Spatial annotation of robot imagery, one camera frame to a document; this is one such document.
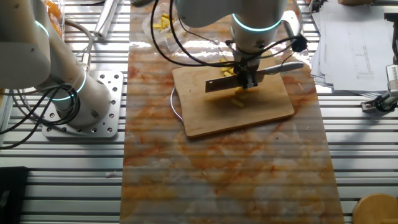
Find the food piece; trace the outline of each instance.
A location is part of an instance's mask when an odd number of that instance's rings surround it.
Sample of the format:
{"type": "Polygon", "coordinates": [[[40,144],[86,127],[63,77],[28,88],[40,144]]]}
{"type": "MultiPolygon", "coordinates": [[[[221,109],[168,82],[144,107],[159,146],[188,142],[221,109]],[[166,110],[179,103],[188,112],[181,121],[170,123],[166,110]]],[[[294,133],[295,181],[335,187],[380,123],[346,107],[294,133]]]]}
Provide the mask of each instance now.
{"type": "Polygon", "coordinates": [[[170,26],[170,21],[169,20],[162,20],[163,29],[168,28],[169,26],[170,26]]]}
{"type": "Polygon", "coordinates": [[[228,72],[229,72],[231,75],[235,75],[234,68],[229,69],[228,72]]]}
{"type": "Polygon", "coordinates": [[[221,68],[221,71],[222,72],[226,72],[226,71],[228,71],[228,70],[230,70],[231,68],[229,68],[229,67],[223,67],[223,68],[221,68]]]}
{"type": "Polygon", "coordinates": [[[170,16],[167,15],[166,13],[163,13],[163,14],[162,14],[162,17],[164,17],[164,18],[166,18],[166,19],[170,19],[170,16]]]}
{"type": "Polygon", "coordinates": [[[238,97],[240,100],[246,100],[249,97],[249,93],[248,93],[248,90],[245,90],[244,88],[239,87],[235,91],[235,96],[238,97]]]}
{"type": "Polygon", "coordinates": [[[169,22],[170,22],[169,18],[164,18],[164,17],[162,16],[161,19],[162,19],[162,22],[163,22],[163,21],[169,21],[169,22]]]}
{"type": "Polygon", "coordinates": [[[163,14],[162,17],[160,18],[159,23],[153,24],[153,28],[164,30],[170,26],[170,17],[167,14],[163,14]]]}
{"type": "Polygon", "coordinates": [[[237,100],[235,98],[231,98],[231,102],[233,104],[235,104],[236,106],[238,106],[239,108],[244,108],[244,103],[240,102],[239,100],[237,100]]]}
{"type": "Polygon", "coordinates": [[[57,34],[62,38],[62,30],[61,30],[61,27],[60,26],[58,26],[58,25],[56,25],[55,23],[51,23],[52,24],[52,27],[54,27],[54,29],[55,29],[55,31],[57,31],[57,34]]]}
{"type": "Polygon", "coordinates": [[[58,19],[55,17],[55,15],[49,13],[49,18],[52,23],[59,24],[58,19]]]}
{"type": "Polygon", "coordinates": [[[154,24],[154,25],[152,25],[154,28],[156,28],[156,29],[163,29],[163,27],[162,27],[162,25],[161,24],[154,24]]]}
{"type": "Polygon", "coordinates": [[[46,0],[44,1],[45,6],[47,7],[47,12],[48,14],[54,15],[57,19],[59,19],[62,16],[62,12],[60,8],[52,2],[51,0],[46,0]]]}

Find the cutting board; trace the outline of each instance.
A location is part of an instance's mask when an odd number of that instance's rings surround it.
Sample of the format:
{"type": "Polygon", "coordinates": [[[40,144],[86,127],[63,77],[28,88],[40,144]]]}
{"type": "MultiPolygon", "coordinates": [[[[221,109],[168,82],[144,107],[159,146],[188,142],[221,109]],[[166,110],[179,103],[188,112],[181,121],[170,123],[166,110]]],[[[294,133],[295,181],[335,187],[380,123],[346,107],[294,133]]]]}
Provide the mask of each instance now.
{"type": "Polygon", "coordinates": [[[398,200],[387,194],[362,198],[353,210],[354,224],[398,224],[398,200]]]}
{"type": "MultiPolygon", "coordinates": [[[[261,68],[271,66],[264,60],[261,68]]],[[[288,118],[294,114],[280,74],[268,75],[259,86],[248,89],[248,97],[235,105],[237,88],[205,93],[206,80],[222,77],[220,68],[184,67],[173,71],[175,88],[180,98],[185,133],[199,137],[258,123],[288,118]]]]}

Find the cable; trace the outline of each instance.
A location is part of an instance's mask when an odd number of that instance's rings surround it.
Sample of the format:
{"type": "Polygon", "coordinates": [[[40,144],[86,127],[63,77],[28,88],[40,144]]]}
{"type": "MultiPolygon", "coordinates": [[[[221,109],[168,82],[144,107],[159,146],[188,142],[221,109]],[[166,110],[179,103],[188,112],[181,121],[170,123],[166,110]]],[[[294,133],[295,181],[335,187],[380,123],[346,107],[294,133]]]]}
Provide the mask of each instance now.
{"type": "Polygon", "coordinates": [[[159,47],[159,45],[157,44],[156,39],[155,39],[154,26],[153,26],[153,24],[154,24],[154,17],[155,17],[155,9],[156,9],[156,6],[158,5],[158,3],[159,3],[159,0],[155,0],[154,8],[153,8],[153,10],[152,10],[152,14],[150,15],[150,34],[151,34],[151,36],[152,36],[152,41],[153,41],[153,43],[154,43],[154,45],[155,45],[156,50],[160,53],[160,55],[161,55],[164,59],[166,59],[166,60],[168,60],[169,62],[174,63],[174,64],[176,64],[176,65],[181,65],[181,66],[186,66],[186,67],[201,67],[202,65],[187,64],[187,63],[181,63],[181,62],[174,61],[174,60],[168,58],[168,56],[166,56],[166,55],[163,53],[163,51],[160,49],[160,47],[159,47]]]}
{"type": "Polygon", "coordinates": [[[176,110],[175,110],[175,108],[174,108],[174,105],[173,105],[173,96],[174,96],[174,92],[175,92],[175,86],[174,86],[174,88],[173,88],[173,90],[172,90],[172,93],[170,94],[170,105],[171,105],[171,107],[172,107],[172,110],[173,110],[174,114],[175,114],[178,118],[180,118],[181,122],[183,122],[182,117],[176,112],[176,110]]]}
{"type": "Polygon", "coordinates": [[[47,91],[39,100],[39,102],[33,107],[32,111],[30,113],[27,114],[27,116],[25,118],[23,118],[22,120],[20,120],[18,123],[16,123],[15,125],[13,125],[11,128],[8,128],[4,131],[0,131],[0,135],[8,133],[9,131],[12,131],[14,129],[16,129],[18,126],[20,126],[23,122],[25,122],[27,119],[29,119],[30,116],[32,116],[33,112],[39,107],[40,103],[44,101],[45,97],[50,94],[51,90],[47,91]]]}
{"type": "Polygon", "coordinates": [[[267,74],[267,75],[276,75],[276,74],[280,73],[280,71],[282,70],[282,68],[283,68],[283,66],[284,66],[284,63],[285,63],[289,58],[291,58],[291,57],[293,56],[293,54],[294,54],[294,52],[292,52],[289,56],[287,56],[287,57],[282,61],[281,65],[280,65],[280,67],[279,67],[279,69],[278,69],[278,72],[274,72],[274,73],[272,73],[272,74],[267,74]]]}
{"type": "Polygon", "coordinates": [[[216,67],[216,68],[222,68],[222,67],[233,67],[237,64],[235,61],[230,61],[230,62],[218,62],[218,63],[207,63],[202,60],[199,60],[192,56],[181,44],[181,42],[178,40],[177,34],[175,33],[174,25],[173,25],[173,3],[174,0],[170,0],[170,7],[169,7],[169,21],[170,21],[170,29],[172,31],[173,37],[177,45],[181,48],[181,50],[192,60],[200,63],[203,66],[210,66],[210,67],[216,67]]]}
{"type": "MultiPolygon", "coordinates": [[[[55,95],[58,93],[59,89],[60,89],[60,87],[57,88],[57,89],[53,92],[52,96],[51,96],[50,99],[49,99],[49,102],[45,105],[44,110],[43,110],[42,114],[40,115],[40,118],[43,118],[43,117],[44,117],[45,112],[46,112],[47,109],[49,108],[52,99],[53,99],[53,98],[55,97],[55,95]]],[[[51,92],[51,91],[46,92],[46,94],[44,94],[43,97],[41,97],[40,103],[44,100],[44,98],[45,98],[50,92],[51,92]]],[[[37,109],[37,107],[40,105],[40,103],[38,103],[38,104],[34,107],[34,110],[37,109]]],[[[25,117],[25,118],[22,119],[21,121],[24,122],[24,121],[27,120],[27,118],[28,118],[28,117],[25,117]]],[[[5,130],[5,131],[1,131],[0,134],[4,134],[4,133],[7,133],[7,132],[9,132],[9,131],[12,131],[13,129],[15,129],[16,127],[18,127],[19,125],[21,125],[23,122],[18,122],[18,123],[15,124],[13,127],[9,128],[9,129],[7,129],[7,130],[5,130]]],[[[3,149],[12,149],[12,148],[17,147],[17,146],[19,146],[19,145],[21,145],[21,144],[24,144],[24,143],[25,143],[30,137],[32,137],[32,135],[36,132],[37,128],[39,127],[39,124],[40,124],[40,123],[36,123],[36,125],[33,127],[32,131],[31,131],[23,140],[21,140],[21,141],[15,143],[15,144],[12,144],[12,145],[10,145],[10,146],[0,147],[0,150],[3,150],[3,149]]]]}
{"type": "MultiPolygon", "coordinates": [[[[295,39],[297,39],[297,38],[299,38],[299,36],[287,37],[287,38],[284,38],[284,39],[282,39],[282,40],[278,40],[277,42],[275,42],[275,43],[269,45],[268,47],[266,47],[264,50],[262,50],[262,51],[260,51],[260,52],[258,52],[258,53],[256,53],[256,54],[254,54],[252,57],[248,58],[247,61],[250,61],[250,60],[253,60],[253,59],[257,58],[258,56],[262,55],[264,52],[270,50],[271,48],[275,47],[275,46],[278,45],[278,44],[284,43],[284,42],[289,41],[289,40],[295,40],[295,39]]],[[[290,44],[288,47],[286,47],[286,48],[283,49],[283,50],[280,50],[279,52],[277,52],[277,53],[275,53],[275,54],[263,56],[263,57],[261,57],[261,58],[273,57],[273,56],[275,56],[275,55],[277,55],[277,54],[279,54],[279,53],[281,53],[281,52],[286,51],[291,45],[292,45],[292,44],[290,44]]]]}
{"type": "Polygon", "coordinates": [[[86,53],[90,54],[91,50],[93,49],[93,44],[94,44],[94,40],[93,40],[93,36],[91,35],[91,32],[89,32],[88,29],[86,29],[82,25],[78,24],[77,22],[73,22],[69,19],[65,19],[65,24],[82,31],[83,33],[85,33],[87,35],[88,45],[87,45],[86,53]]]}
{"type": "MultiPolygon", "coordinates": [[[[62,89],[67,91],[68,94],[69,94],[69,97],[71,99],[71,106],[69,108],[67,108],[66,110],[64,110],[64,111],[68,111],[68,113],[65,115],[65,117],[60,118],[57,121],[48,121],[46,119],[40,119],[37,114],[33,113],[32,114],[33,118],[30,118],[30,119],[33,120],[33,121],[36,121],[36,122],[40,122],[40,123],[42,123],[42,124],[44,124],[46,126],[63,125],[63,124],[67,124],[68,122],[73,120],[77,116],[77,114],[78,114],[78,112],[80,110],[80,102],[78,101],[79,99],[77,97],[77,92],[74,89],[69,91],[69,88],[67,88],[66,86],[62,86],[61,85],[62,89]]],[[[27,104],[25,102],[25,99],[23,98],[24,95],[21,94],[19,90],[17,90],[17,92],[18,92],[19,98],[22,101],[22,104],[30,112],[31,108],[30,108],[29,104],[27,104]]],[[[21,113],[23,113],[25,116],[27,116],[27,113],[18,104],[18,102],[17,102],[17,100],[15,98],[15,95],[13,95],[12,98],[14,99],[14,102],[15,102],[17,108],[21,111],[21,113]]]]}
{"type": "Polygon", "coordinates": [[[214,45],[217,46],[217,48],[218,48],[218,50],[220,51],[220,53],[221,53],[221,55],[223,56],[223,58],[225,58],[225,60],[227,60],[227,58],[226,58],[225,55],[223,54],[223,50],[221,49],[221,47],[219,47],[218,43],[217,43],[215,40],[207,39],[206,37],[202,37],[202,36],[199,35],[199,34],[190,32],[189,30],[187,30],[187,29],[185,28],[184,24],[183,24],[182,21],[181,21],[181,18],[178,18],[178,20],[180,21],[181,27],[182,27],[182,29],[183,29],[185,32],[187,32],[187,33],[189,33],[189,34],[192,34],[192,35],[195,35],[195,36],[197,36],[197,37],[199,37],[199,38],[202,38],[202,39],[204,39],[204,40],[210,41],[211,43],[213,43],[214,45]]]}

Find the orange food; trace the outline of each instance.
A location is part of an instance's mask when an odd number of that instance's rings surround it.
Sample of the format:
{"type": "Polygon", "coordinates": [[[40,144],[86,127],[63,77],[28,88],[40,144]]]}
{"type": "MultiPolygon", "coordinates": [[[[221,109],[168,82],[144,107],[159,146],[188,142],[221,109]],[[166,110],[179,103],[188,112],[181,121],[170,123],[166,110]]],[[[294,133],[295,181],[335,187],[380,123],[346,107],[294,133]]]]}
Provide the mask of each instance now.
{"type": "Polygon", "coordinates": [[[52,24],[52,27],[54,27],[54,29],[55,29],[55,31],[57,31],[57,34],[62,38],[62,30],[61,30],[61,27],[60,26],[58,26],[58,25],[56,25],[55,23],[51,23],[52,24]]]}
{"type": "Polygon", "coordinates": [[[62,16],[62,12],[60,8],[57,6],[57,4],[55,4],[51,0],[44,1],[44,4],[47,6],[47,11],[49,12],[49,15],[52,14],[57,19],[59,19],[62,16]]]}

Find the mounting plate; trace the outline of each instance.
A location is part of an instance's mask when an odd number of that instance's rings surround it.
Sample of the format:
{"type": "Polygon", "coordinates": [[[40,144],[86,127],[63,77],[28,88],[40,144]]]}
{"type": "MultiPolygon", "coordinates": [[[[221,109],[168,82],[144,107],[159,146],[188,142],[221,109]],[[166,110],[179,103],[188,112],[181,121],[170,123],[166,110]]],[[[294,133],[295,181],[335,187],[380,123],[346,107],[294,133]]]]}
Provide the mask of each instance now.
{"type": "MultiPolygon", "coordinates": [[[[99,80],[109,89],[111,94],[111,106],[106,115],[96,124],[91,126],[76,128],[67,124],[46,127],[43,126],[42,133],[47,138],[113,138],[118,133],[119,113],[122,97],[123,74],[121,72],[113,71],[91,71],[91,77],[99,80]]],[[[55,106],[51,104],[45,112],[45,119],[58,120],[60,119],[55,106]]]]}

